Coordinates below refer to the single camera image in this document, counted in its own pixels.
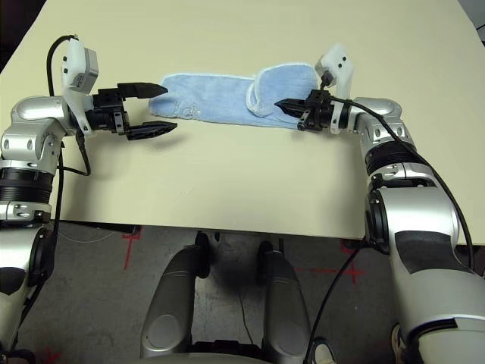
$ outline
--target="floor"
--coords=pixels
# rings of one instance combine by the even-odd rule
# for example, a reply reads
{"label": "floor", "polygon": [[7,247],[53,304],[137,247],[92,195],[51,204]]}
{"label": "floor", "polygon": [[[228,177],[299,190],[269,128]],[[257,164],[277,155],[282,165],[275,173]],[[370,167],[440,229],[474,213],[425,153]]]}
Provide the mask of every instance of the floor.
{"label": "floor", "polygon": [[[170,257],[192,244],[196,231],[143,227],[139,237],[62,224],[55,271],[19,333],[43,363],[119,363],[139,357],[139,335],[152,294]],[[211,237],[211,274],[196,282],[194,341],[261,343],[264,290],[256,285],[259,243],[278,236],[222,233]],[[338,239],[285,236],[285,254],[302,284],[314,319],[322,296],[349,256]],[[324,312],[318,334],[332,344],[338,363],[391,363],[390,330],[396,323],[387,257],[359,253]]]}

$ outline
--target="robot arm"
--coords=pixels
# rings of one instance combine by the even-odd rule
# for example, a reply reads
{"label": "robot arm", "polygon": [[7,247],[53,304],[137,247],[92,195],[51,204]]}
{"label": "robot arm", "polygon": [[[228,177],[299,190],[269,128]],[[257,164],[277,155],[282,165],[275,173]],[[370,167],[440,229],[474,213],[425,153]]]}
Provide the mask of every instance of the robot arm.
{"label": "robot arm", "polygon": [[[349,69],[339,73],[344,67]],[[382,115],[400,138],[397,143],[373,115],[351,102],[337,107],[335,98],[324,90],[336,84],[337,92],[349,91],[352,64],[340,45],[317,63],[316,70],[322,77],[320,90],[312,90],[306,100],[285,99],[276,105],[300,118],[300,130],[346,130],[359,135],[368,173],[366,240],[390,256],[409,355],[426,363],[482,361],[485,281],[454,254],[457,211],[431,167],[410,152],[416,148],[401,120],[401,107],[388,99],[353,101]]]}
{"label": "robot arm", "polygon": [[98,76],[96,53],[70,39],[63,60],[62,96],[19,101],[1,140],[0,354],[12,353],[18,327],[52,273],[57,237],[48,225],[49,198],[62,138],[110,130],[137,140],[168,133],[177,126],[152,121],[132,127],[124,110],[126,98],[155,97],[167,92],[164,87],[119,83],[91,96]]}

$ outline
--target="folded towel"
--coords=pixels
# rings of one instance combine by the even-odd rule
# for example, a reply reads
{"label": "folded towel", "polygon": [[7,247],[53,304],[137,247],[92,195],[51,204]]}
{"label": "folded towel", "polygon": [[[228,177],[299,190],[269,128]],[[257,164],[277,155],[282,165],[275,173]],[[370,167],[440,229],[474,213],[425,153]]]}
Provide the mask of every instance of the folded towel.
{"label": "folded towel", "polygon": [[171,74],[161,85],[168,93],[150,100],[150,112],[166,118],[214,123],[287,127],[299,119],[274,105],[281,99],[306,99],[318,87],[310,64],[281,64],[255,78],[223,74]]}

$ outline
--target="metal arm segment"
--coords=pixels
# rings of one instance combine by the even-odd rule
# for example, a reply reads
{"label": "metal arm segment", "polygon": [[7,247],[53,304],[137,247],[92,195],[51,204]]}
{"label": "metal arm segment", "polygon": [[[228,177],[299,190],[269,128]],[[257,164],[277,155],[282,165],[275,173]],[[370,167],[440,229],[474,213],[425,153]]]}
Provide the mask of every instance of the metal arm segment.
{"label": "metal arm segment", "polygon": [[[414,148],[395,102],[356,99]],[[485,357],[485,281],[455,256],[458,219],[431,169],[399,148],[379,121],[352,107],[369,175],[367,238],[389,253],[402,334],[426,363]]]}

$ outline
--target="black cable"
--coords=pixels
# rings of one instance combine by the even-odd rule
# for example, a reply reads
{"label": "black cable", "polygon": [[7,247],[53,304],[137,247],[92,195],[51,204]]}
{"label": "black cable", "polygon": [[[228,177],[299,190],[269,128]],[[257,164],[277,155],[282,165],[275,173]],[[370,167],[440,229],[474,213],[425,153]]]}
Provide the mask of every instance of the black cable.
{"label": "black cable", "polygon": [[455,207],[456,214],[458,215],[458,219],[459,219],[460,223],[462,224],[463,234],[465,236],[465,240],[466,240],[466,243],[467,243],[468,267],[470,268],[470,270],[473,271],[474,268],[475,268],[473,243],[471,241],[471,235],[470,235],[470,231],[468,230],[468,225],[467,225],[467,222],[465,220],[465,216],[463,215],[462,209],[460,209],[458,202],[456,201],[455,197],[453,196],[452,191],[448,188],[448,186],[446,186],[445,181],[441,178],[440,174],[436,171],[436,169],[434,169],[433,166],[426,159],[424,159],[418,152],[413,150],[413,148],[409,147],[409,145],[407,143],[404,143],[401,140],[401,138],[399,138],[393,132],[393,130],[390,128],[390,126],[384,120],[384,117],[382,115],[376,113],[375,111],[369,109],[368,107],[366,107],[362,104],[359,104],[357,102],[353,102],[352,100],[339,99],[338,97],[334,97],[334,96],[331,96],[330,98],[333,101],[341,102],[343,104],[347,104],[347,105],[355,106],[356,108],[360,108],[361,110],[364,110],[368,114],[374,116],[380,122],[380,124],[384,127],[384,129],[386,129],[387,133],[389,133],[389,135],[394,139],[394,141],[397,144],[399,144],[400,146],[405,148],[409,153],[411,153],[414,157],[416,157],[422,164],[427,165],[431,169],[431,171],[434,174],[434,177],[438,180],[438,183],[443,188],[446,195],[448,196],[448,198],[452,202],[453,206]]}
{"label": "black cable", "polygon": [[246,333],[248,334],[249,341],[251,341],[251,345],[254,345],[254,341],[252,340],[251,333],[249,333],[248,325],[246,324],[246,314],[244,313],[244,305],[243,305],[243,299],[241,297],[240,289],[239,289],[239,304],[241,305],[242,323],[244,324],[244,328],[246,329]]}
{"label": "black cable", "polygon": [[338,273],[336,274],[335,278],[332,281],[332,284],[328,288],[327,293],[325,294],[324,300],[321,301],[320,309],[318,310],[317,317],[313,323],[313,328],[311,328],[310,339],[308,340],[308,346],[306,348],[305,358],[303,359],[304,364],[310,363],[308,359],[310,357],[311,345],[313,344],[315,332],[317,331],[318,323],[320,322],[321,314],[324,311],[325,305],[327,305],[330,295],[332,294],[333,289],[335,288],[340,277],[342,277],[343,272],[347,269],[347,267],[352,262],[352,260],[354,260],[355,256],[357,256],[358,252],[360,252],[364,244],[365,244],[365,238],[361,240],[361,242],[359,243],[357,248],[352,252],[350,257],[346,260],[345,263],[343,263],[342,268],[338,271]]}
{"label": "black cable", "polygon": [[84,166],[86,167],[86,172],[83,172],[83,171],[80,171],[79,169],[71,168],[71,167],[63,167],[62,170],[73,172],[75,174],[80,174],[81,176],[89,176],[91,175],[91,164],[89,163],[86,147],[84,145],[84,134],[81,130],[78,130],[76,133],[76,141],[77,141],[77,146],[79,146],[79,151],[81,152],[81,156],[83,157],[83,160],[84,160]]}
{"label": "black cable", "polygon": [[[59,47],[59,45],[69,39],[77,39],[76,36],[74,35],[68,35],[68,36],[60,36],[55,40],[54,43],[52,43],[51,48],[48,50],[47,53],[47,61],[45,65],[45,69],[47,70],[47,84],[48,84],[48,94],[50,96],[54,95],[54,84],[52,82],[52,57],[54,56],[54,52]],[[79,146],[79,150],[81,152],[81,156],[83,157],[84,160],[84,165],[86,166],[86,172],[82,172],[78,169],[71,168],[71,167],[64,167],[65,171],[73,172],[80,174],[82,176],[89,176],[91,174],[91,166],[89,165],[89,159],[88,155],[86,153],[86,148],[84,146],[84,134],[80,131],[76,134],[76,141],[77,145]]]}
{"label": "black cable", "polygon": [[46,70],[47,70],[47,85],[48,85],[48,94],[50,96],[54,95],[54,85],[52,83],[52,57],[54,56],[54,52],[59,47],[59,45],[69,39],[77,39],[74,35],[69,36],[60,36],[56,39],[55,42],[52,43],[51,48],[49,48],[47,52],[47,62],[46,62]]}
{"label": "black cable", "polygon": [[[61,36],[58,38],[54,43],[52,43],[51,48],[47,53],[47,84],[48,84],[48,94],[50,96],[54,95],[54,86],[52,85],[52,56],[54,55],[54,51],[56,48],[65,40],[76,38],[75,36]],[[61,220],[61,204],[62,204],[62,190],[64,188],[64,161],[62,159],[62,144],[61,148],[59,149],[59,159],[58,159],[58,169],[59,169],[59,179],[58,179],[58,198],[55,203],[55,217],[54,217],[54,227],[53,227],[53,235],[54,235],[54,248],[58,242],[59,236],[59,222]],[[32,296],[27,298],[27,302],[25,307],[22,310],[22,316],[20,318],[20,324],[24,321],[29,313],[30,309],[32,309],[33,304],[36,302],[37,297],[39,296],[42,287],[44,286],[45,280],[41,280],[36,289],[33,291]]]}
{"label": "black cable", "polygon": [[[61,147],[61,150],[59,151],[58,164],[59,164],[58,198],[55,203],[54,227],[52,229],[53,235],[54,235],[54,249],[55,249],[55,246],[57,245],[58,236],[59,236],[59,222],[61,220],[62,189],[64,188],[64,169],[63,169],[64,161],[62,159],[62,147]],[[36,285],[36,289],[33,291],[32,296],[26,299],[26,305],[22,310],[22,316],[20,318],[19,326],[22,325],[22,322],[27,317],[27,314],[29,313],[30,309],[32,309],[32,306],[36,302],[37,297],[39,296],[39,293],[42,290],[42,287],[44,286],[44,283],[45,283],[45,280],[41,280]]]}

